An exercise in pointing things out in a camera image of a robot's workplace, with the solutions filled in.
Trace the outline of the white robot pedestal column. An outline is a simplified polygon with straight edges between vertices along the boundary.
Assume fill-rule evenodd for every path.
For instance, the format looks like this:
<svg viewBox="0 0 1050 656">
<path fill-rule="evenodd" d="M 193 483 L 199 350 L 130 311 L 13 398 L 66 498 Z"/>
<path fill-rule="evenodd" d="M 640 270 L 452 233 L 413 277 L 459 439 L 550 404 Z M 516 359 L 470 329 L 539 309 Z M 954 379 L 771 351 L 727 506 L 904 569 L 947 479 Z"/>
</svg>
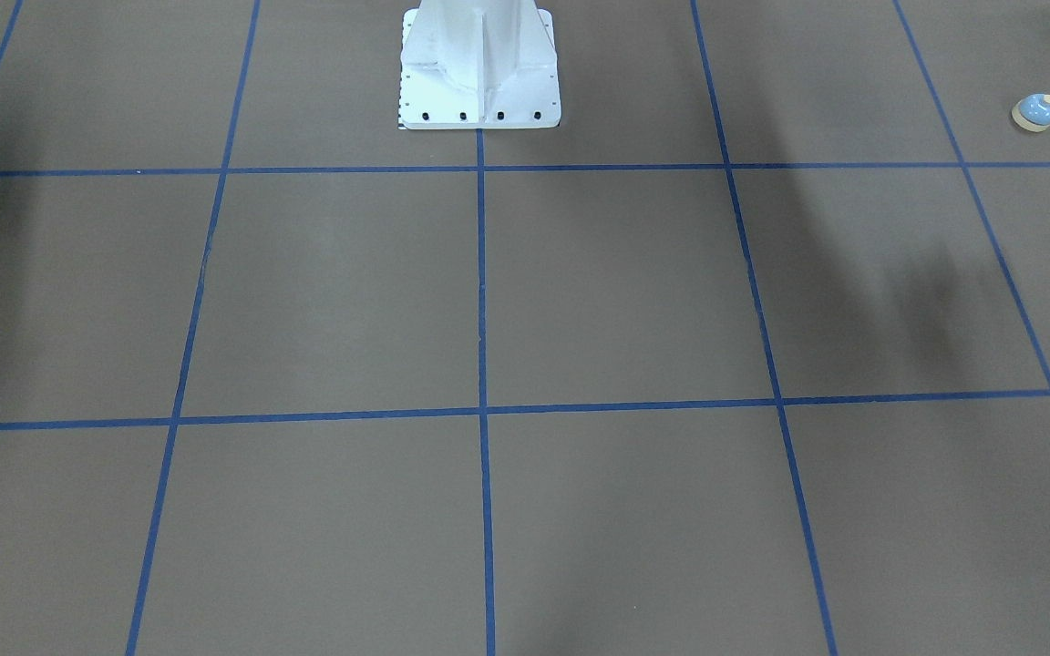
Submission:
<svg viewBox="0 0 1050 656">
<path fill-rule="evenodd" d="M 551 12 L 533 1 L 422 1 L 404 13 L 401 28 L 398 128 L 560 125 Z"/>
</svg>

